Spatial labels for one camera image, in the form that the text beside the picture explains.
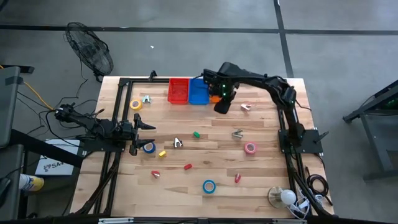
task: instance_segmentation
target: blue bin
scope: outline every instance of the blue bin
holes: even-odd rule
[[[208,85],[202,78],[189,81],[189,103],[193,105],[207,105],[209,103]]]

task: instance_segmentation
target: concrete floor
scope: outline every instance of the concrete floor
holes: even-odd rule
[[[115,2],[13,0],[0,12],[0,24],[65,25],[79,21],[89,26],[278,28],[273,0]],[[398,29],[398,1],[394,0],[280,0],[280,6],[286,29]],[[156,70],[159,75],[196,76],[203,68],[216,70],[222,62],[230,61],[254,72],[286,77],[279,34],[97,32],[97,35],[109,45],[115,64],[112,75],[148,75]],[[398,223],[398,181],[363,182],[364,174],[378,171],[377,160],[360,121],[348,125],[341,119],[369,95],[397,79],[397,37],[287,35],[287,43],[294,77],[305,79],[315,124],[321,132],[330,131],[323,140],[323,149],[336,214]],[[73,96],[82,82],[79,59],[63,40],[63,32],[2,30],[0,49],[1,63],[36,68],[34,74],[24,75],[24,79],[51,105],[63,96]],[[76,102],[96,99],[100,90],[100,84],[85,66],[83,74],[90,80]],[[20,91],[33,97],[25,86]],[[23,100],[36,111],[42,111]],[[91,102],[80,111],[86,113],[94,108]],[[83,133],[79,129],[63,129],[52,118],[50,123],[60,136]],[[37,116],[18,103],[14,128],[26,133],[38,124]],[[38,138],[52,137],[47,133]],[[70,194],[65,191],[39,195],[32,208],[42,217],[60,215],[68,200],[66,195]]]

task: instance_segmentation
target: yellow cable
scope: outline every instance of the yellow cable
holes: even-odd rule
[[[24,82],[24,83],[25,83],[26,86],[28,86],[28,87],[30,88],[30,90],[32,90],[32,92],[33,92],[34,94],[36,94],[37,97],[39,97],[39,100],[40,100],[41,102],[43,102],[44,105],[45,105],[48,109],[54,110],[54,108],[52,108],[50,105],[48,105],[48,104],[43,100],[43,98],[39,95],[39,93],[36,92],[35,89],[33,89],[33,87],[31,87],[27,82]]]

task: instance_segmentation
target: light bulb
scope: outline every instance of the light bulb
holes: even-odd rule
[[[280,193],[280,199],[284,204],[292,205],[296,201],[296,195],[291,190],[283,190],[282,193]]]

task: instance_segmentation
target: green block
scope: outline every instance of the green block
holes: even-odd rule
[[[197,133],[197,132],[194,132],[193,135],[194,135],[196,138],[200,138],[200,134]]]

